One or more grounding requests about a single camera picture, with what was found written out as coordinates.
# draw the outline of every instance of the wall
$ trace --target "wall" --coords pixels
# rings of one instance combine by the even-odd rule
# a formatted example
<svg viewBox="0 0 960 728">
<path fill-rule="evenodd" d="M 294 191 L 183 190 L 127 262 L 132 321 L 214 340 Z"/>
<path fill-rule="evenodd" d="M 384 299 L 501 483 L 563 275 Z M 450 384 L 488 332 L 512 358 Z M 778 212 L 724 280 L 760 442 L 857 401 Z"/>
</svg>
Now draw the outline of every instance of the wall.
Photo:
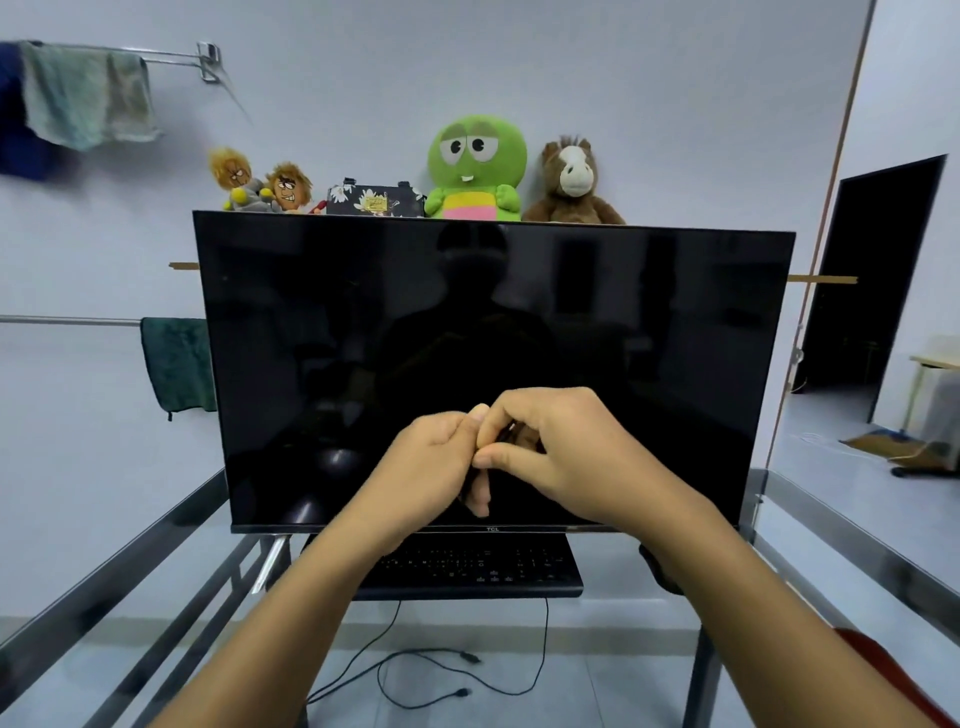
<svg viewBox="0 0 960 728">
<path fill-rule="evenodd" d="M 926 227 L 880 388 L 874 422 L 899 429 L 915 365 L 937 334 L 960 334 L 960 5 L 878 0 L 840 158 L 839 178 L 952 155 Z"/>
<path fill-rule="evenodd" d="M 196 274 L 167 263 L 195 258 L 189 210 L 223 200 L 209 147 L 246 150 L 260 173 L 291 158 L 318 188 L 343 176 L 426 187 L 430 137 L 475 110 L 514 120 L 532 160 L 560 133 L 587 134 L 600 191 L 630 222 L 796 231 L 793 270 L 805 272 L 867 4 L 7 0 L 6 37 L 218 42 L 252 121 L 192 69 L 154 66 L 159 142 L 97 150 L 58 182 L 0 179 L 0 312 L 202 315 Z M 756 462 L 800 314 L 802 288 L 789 289 Z M 220 451 L 213 418 L 165 422 L 134 329 L 0 325 L 0 336 L 0 547 L 31 551 L 0 568 L 0 614 L 16 614 L 109 556 Z"/>
</svg>

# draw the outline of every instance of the metal table frame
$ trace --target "metal table frame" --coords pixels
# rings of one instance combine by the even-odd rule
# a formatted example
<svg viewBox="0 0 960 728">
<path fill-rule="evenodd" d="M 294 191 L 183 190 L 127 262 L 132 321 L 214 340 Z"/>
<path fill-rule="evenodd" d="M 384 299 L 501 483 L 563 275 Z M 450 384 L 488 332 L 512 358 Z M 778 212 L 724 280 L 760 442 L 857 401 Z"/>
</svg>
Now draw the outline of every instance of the metal table frame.
<svg viewBox="0 0 960 728">
<path fill-rule="evenodd" d="M 0 713 L 7 710 L 226 503 L 227 497 L 227 482 L 223 471 L 220 471 L 77 586 L 0 643 Z M 960 645 L 959 594 L 794 483 L 766 470 L 751 471 L 739 519 L 741 535 L 829 624 L 852 626 L 840 610 L 756 533 L 757 512 L 760 504 L 766 500 L 776 503 L 893 597 Z M 242 571 L 244 560 L 258 546 L 256 559 L 246 571 Z M 232 553 L 214 570 L 86 721 L 84 728 L 112 726 L 185 638 L 204 609 L 229 583 L 227 599 L 151 696 L 147 707 L 133 724 L 136 728 L 147 725 L 190 679 L 247 595 L 273 586 L 290 566 L 291 560 L 288 536 L 242 537 Z M 721 671 L 720 657 L 707 633 L 701 629 L 690 676 L 684 728 L 709 726 Z M 298 728 L 307 725 L 305 711 L 300 714 L 297 725 Z"/>
</svg>

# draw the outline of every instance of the black tv screen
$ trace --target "black tv screen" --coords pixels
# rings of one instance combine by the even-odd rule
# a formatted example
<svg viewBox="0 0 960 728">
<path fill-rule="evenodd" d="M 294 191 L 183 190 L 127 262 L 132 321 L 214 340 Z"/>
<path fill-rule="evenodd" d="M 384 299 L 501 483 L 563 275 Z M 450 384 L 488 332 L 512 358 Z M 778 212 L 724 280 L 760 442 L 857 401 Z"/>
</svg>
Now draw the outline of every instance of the black tv screen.
<svg viewBox="0 0 960 728">
<path fill-rule="evenodd" d="M 316 531 L 422 414 L 592 388 L 736 523 L 790 232 L 195 212 L 233 530 Z M 493 473 L 490 516 L 577 530 Z"/>
</svg>

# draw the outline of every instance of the wire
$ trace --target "wire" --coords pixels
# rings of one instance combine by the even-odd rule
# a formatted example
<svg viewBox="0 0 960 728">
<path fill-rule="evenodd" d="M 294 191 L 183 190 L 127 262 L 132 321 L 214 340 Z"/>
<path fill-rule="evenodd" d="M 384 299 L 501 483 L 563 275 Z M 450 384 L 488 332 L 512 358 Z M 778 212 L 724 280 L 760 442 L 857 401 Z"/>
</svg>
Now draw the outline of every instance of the wire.
<svg viewBox="0 0 960 728">
<path fill-rule="evenodd" d="M 548 630 L 549 630 L 549 628 L 550 628 L 550 601 L 545 598 L 545 599 L 543 600 L 543 605 L 544 605 L 544 607 L 546 608 L 546 617 L 545 617 L 545 619 L 544 619 L 544 621 L 543 621 L 543 647 L 542 647 L 542 649 L 541 649 L 541 651 L 540 651 L 540 666 L 537 668 L 537 674 L 534 676 L 534 681 L 530 684 L 530 687 L 527 688 L 526 690 L 522 690 L 522 691 L 518 691 L 518 692 L 512 692 L 512 691 L 503 690 L 503 689 L 501 689 L 501 688 L 498 688 L 497 686 L 491 685 L 491 684 L 488 683 L 486 680 L 484 680 L 483 678 L 479 677 L 478 675 L 473 674 L 473 673 L 470 672 L 469 670 L 459 669 L 459 668 L 457 668 L 457 667 L 451 667 L 450 665 L 444 665 L 442 662 L 440 662 L 440 661 L 438 661 L 438 660 L 434 660 L 432 657 L 429 657 L 427 653 L 441 653 L 441 652 L 443 652 L 443 653 L 447 653 L 447 654 L 459 655 L 459 656 L 461 657 L 461 659 L 463 659 L 463 660 L 471 663 L 472 665 L 479 665 L 480 662 L 481 662 L 481 660 L 480 660 L 479 657 L 477 657 L 477 656 L 474 655 L 474 654 L 471 654 L 471 653 L 466 652 L 466 651 L 458 650 L 458 649 L 451 649 L 451 648 L 449 648 L 449 647 L 427 647 L 427 648 L 401 649 L 401 650 L 398 650 L 398 651 L 396 651 L 396 652 L 392 652 L 392 653 L 390 653 L 389 655 L 387 655 L 385 658 L 383 658 L 382 660 L 380 660 L 380 661 L 378 661 L 378 662 L 376 662 L 376 663 L 373 663 L 373 665 L 367 667 L 367 668 L 364 669 L 362 672 L 358 672 L 356 675 L 354 675 L 353 677 L 351 677 L 349 680 L 341 683 L 340 685 L 337 685 L 335 688 L 332 688 L 332 689 L 326 691 L 327 688 L 329 688 L 331 685 L 334 685 L 336 682 L 338 682 L 338 681 L 347 673 L 347 669 L 349 669 L 350 665 L 353 664 L 353 661 L 356 660 L 356 658 L 360 656 L 360 654 L 363 652 L 363 650 L 367 649 L 367 647 L 369 647 L 371 644 L 373 644 L 374 642 L 376 642 L 377 640 L 379 640 L 381 637 L 383 637 L 385 634 L 387 634 L 387 632 L 390 630 L 390 627 L 392 627 L 392 626 L 394 625 L 394 622 L 396 621 L 396 614 L 394 614 L 394 619 L 393 619 L 393 621 L 390 622 L 390 625 L 387 627 L 387 629 L 385 629 L 383 632 L 381 632 L 380 635 L 378 635 L 376 638 L 374 638 L 373 640 L 371 640 L 369 643 L 367 643 L 366 645 L 364 645 L 364 647 L 360 650 L 360 652 L 358 652 L 356 655 L 353 656 L 353 658 L 350 660 L 349 664 L 347 665 L 347 668 L 345 668 L 344 671 L 340 673 L 340 676 L 337 677 L 336 680 L 334 680 L 334 681 L 332 681 L 332 682 L 330 682 L 330 683 L 327 683 L 327 685 L 325 685 L 323 688 L 320 688 L 319 690 L 313 691 L 313 692 L 310 694 L 310 696 L 307 698 L 306 703 L 307 703 L 307 705 L 311 705 L 311 704 L 316 703 L 316 702 L 318 702 L 318 701 L 320 701 L 320 700 L 323 700 L 324 698 L 329 697 L 330 695 L 332 695 L 332 694 L 335 693 L 336 691 L 340 690 L 341 688 L 345 688 L 347 685 L 349 685 L 349 684 L 351 684 L 351 683 L 353 683 L 353 682 L 356 682 L 356 681 L 359 680 L 361 677 L 363 677 L 364 675 L 366 675 L 366 674 L 368 674 L 369 672 L 372 672 L 372 671 L 374 671 L 374 670 L 376 670 L 376 685 L 377 685 L 378 688 L 380 688 L 380 692 L 381 692 L 381 693 L 383 694 L 383 696 L 384 696 L 387 700 L 389 700 L 393 705 L 396 705 L 398 708 L 401 708 L 401 709 L 403 709 L 403 710 L 415 711 L 415 710 L 419 710 L 419 709 L 421 709 L 421 708 L 427 708 L 427 707 L 429 707 L 429 706 L 431 706 L 431 705 L 436 705 L 437 703 L 441 702 L 442 700 L 447 700 L 448 698 L 451 698 L 451 697 L 467 697 L 468 695 L 471 694 L 470 688 L 460 688 L 460 689 L 457 690 L 457 691 L 449 692 L 449 693 L 447 693 L 446 695 L 441 695 L 440 697 L 437 697 L 437 698 L 435 698 L 435 699 L 433 699 L 433 700 L 430 700 L 429 702 L 426 702 L 426 703 L 421 703 L 421 704 L 419 704 L 419 705 L 405 705 L 405 704 L 399 702 L 398 700 L 396 700 L 395 698 L 393 698 L 393 697 L 391 697 L 390 695 L 387 694 L 386 686 L 383 684 L 383 678 L 382 678 L 382 676 L 381 676 L 381 670 L 382 670 L 382 668 L 383 668 L 384 665 L 386 665 L 386 664 L 389 663 L 391 660 L 394 660 L 395 658 L 400 657 L 400 656 L 402 656 L 402 655 L 413 655 L 414 657 L 419 657 L 419 658 L 421 658 L 422 660 L 426 660 L 427 662 L 432 663 L 433 665 L 436 665 L 437 667 L 440 667 L 441 669 L 445 669 L 445 670 L 447 670 L 448 672 L 455 672 L 455 673 L 460 674 L 460 675 L 465 675 L 465 676 L 467 676 L 467 677 L 469 677 L 469 678 L 477 681 L 478 683 L 480 683 L 480 685 L 482 685 L 483 687 L 487 688 L 488 690 L 493 691 L 493 692 L 497 692 L 497 693 L 499 693 L 499 694 L 501 694 L 501 695 L 507 695 L 507 696 L 510 696 L 510 697 L 520 697 L 521 695 L 525 695 L 525 694 L 527 694 L 528 692 L 531 692 L 531 691 L 537 686 L 537 683 L 538 683 L 539 680 L 540 680 L 540 674 L 543 672 L 543 666 L 546 664 L 546 639 L 547 639 L 547 632 L 548 632 Z"/>
<path fill-rule="evenodd" d="M 403 600 L 402 600 L 402 599 L 396 603 L 396 611 L 394 612 L 394 618 L 390 620 L 390 624 L 387 625 L 387 628 L 386 628 L 385 630 L 383 630 L 383 632 L 381 632 L 380 634 L 378 634 L 376 637 L 374 637 L 372 640 L 370 640 L 368 643 L 364 644 L 364 645 L 360 648 L 360 651 L 357 652 L 355 655 L 353 655 L 353 657 L 350 658 L 350 661 L 347 663 L 347 666 L 343 668 L 343 670 L 340 672 L 339 675 L 337 675 L 333 680 L 331 680 L 330 682 L 328 682 L 328 683 L 327 683 L 326 685 L 324 685 L 322 688 L 317 688 L 316 690 L 314 690 L 313 692 L 311 692 L 311 693 L 307 696 L 307 699 L 306 699 L 306 700 L 307 700 L 307 704 L 309 704 L 310 702 L 312 702 L 312 698 L 313 698 L 315 695 L 317 695 L 317 694 L 325 691 L 325 690 L 326 690 L 327 688 L 329 688 L 331 685 L 336 685 L 337 683 L 339 683 L 339 682 L 343 679 L 344 675 L 347 674 L 348 670 L 353 666 L 353 663 L 356 662 L 357 658 L 360 657 L 360 655 L 362 655 L 364 652 L 366 652 L 368 647 L 370 647 L 373 643 L 375 643 L 375 642 L 377 642 L 378 640 L 380 640 L 384 635 L 386 635 L 386 634 L 391 630 L 391 628 L 392 628 L 392 627 L 394 626 L 394 624 L 396 623 L 396 616 L 397 616 L 398 614 L 400 614 L 400 605 L 401 605 L 401 604 L 403 604 Z"/>
<path fill-rule="evenodd" d="M 433 660 L 433 659 L 427 657 L 426 655 L 421 655 L 421 654 L 419 654 L 419 653 L 417 653 L 417 652 L 415 652 L 414 654 L 416 654 L 418 657 L 422 657 L 422 658 L 424 658 L 424 659 L 426 659 L 426 660 L 429 660 L 429 661 L 430 661 L 431 663 L 433 663 L 434 665 L 440 665 L 440 667 L 444 667 L 445 669 L 449 669 L 449 667 L 446 667 L 445 665 L 441 665 L 441 664 L 438 663 L 436 660 Z M 467 696 L 470 694 L 470 692 L 471 692 L 470 688 L 460 688 L 459 690 L 456 690 L 456 691 L 454 691 L 454 692 L 448 692 L 446 695 L 441 695 L 440 697 L 435 697 L 433 700 L 429 700 L 429 701 L 427 701 L 427 702 L 425 702 L 425 703 L 420 703 L 419 705 L 404 705 L 404 704 L 401 703 L 399 700 L 396 700 L 396 699 L 390 697 L 390 696 L 387 694 L 387 690 L 386 690 L 386 688 L 384 688 L 384 686 L 383 686 L 383 681 L 382 681 L 381 678 L 380 678 L 380 670 L 383 668 L 383 666 L 384 666 L 384 663 L 380 663 L 380 665 L 376 666 L 376 686 L 377 686 L 378 688 L 380 688 L 380 694 L 381 694 L 381 695 L 383 695 L 385 698 L 387 698 L 387 700 L 389 700 L 392 704 L 396 705 L 398 708 L 402 708 L 402 709 L 405 710 L 405 711 L 418 711 L 420 708 L 429 708 L 431 705 L 436 705 L 436 704 L 439 703 L 440 701 L 442 701 L 442 700 L 447 700 L 447 699 L 450 698 L 450 697 L 467 697 Z M 463 672 L 464 674 L 469 674 L 469 673 L 466 672 L 465 670 L 455 670 L 455 671 L 456 671 L 456 672 Z"/>
<path fill-rule="evenodd" d="M 313 703 L 316 703 L 319 700 L 323 700 L 325 697 L 332 695 L 333 693 L 340 690 L 341 688 L 345 688 L 350 683 L 356 682 L 367 673 L 372 672 L 373 670 L 377 669 L 381 665 L 385 665 L 386 663 L 389 663 L 391 660 L 399 657 L 400 655 L 416 655 L 417 657 L 421 657 L 424 660 L 430 660 L 429 657 L 423 654 L 424 652 L 447 652 L 449 654 L 460 655 L 460 657 L 462 657 L 464 660 L 471 663 L 472 665 L 478 665 L 480 663 L 480 658 L 477 657 L 476 655 L 471 655 L 469 652 L 461 652 L 459 649 L 451 649 L 449 647 L 414 647 L 412 649 L 400 649 L 397 652 L 391 652 L 389 655 L 387 655 L 385 658 L 383 658 L 379 662 L 373 663 L 372 665 L 367 667 L 367 669 L 363 670 L 362 672 L 358 672 L 349 680 L 341 683 L 336 688 L 331 688 L 330 690 L 328 690 L 322 695 L 317 695 L 317 693 L 320 691 L 314 691 L 313 694 L 311 694 L 307 698 L 307 701 L 306 701 L 307 705 L 312 705 Z M 434 664 L 436 665 L 440 665 L 440 667 L 443 667 L 444 669 L 453 670 L 453 667 L 447 667 L 446 665 L 442 665 L 441 663 L 436 663 L 435 661 L 432 661 L 432 660 L 431 662 L 434 662 Z"/>
</svg>

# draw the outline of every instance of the black floral box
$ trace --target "black floral box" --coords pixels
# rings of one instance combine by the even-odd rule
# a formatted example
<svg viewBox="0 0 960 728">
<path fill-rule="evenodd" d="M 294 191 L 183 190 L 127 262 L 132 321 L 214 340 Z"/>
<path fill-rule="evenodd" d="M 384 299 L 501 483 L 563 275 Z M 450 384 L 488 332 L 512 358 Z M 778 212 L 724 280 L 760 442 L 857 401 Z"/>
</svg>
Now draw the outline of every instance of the black floral box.
<svg viewBox="0 0 960 728">
<path fill-rule="evenodd" d="M 423 217 L 423 195 L 409 182 L 379 187 L 357 184 L 347 177 L 327 192 L 326 214 Z"/>
</svg>

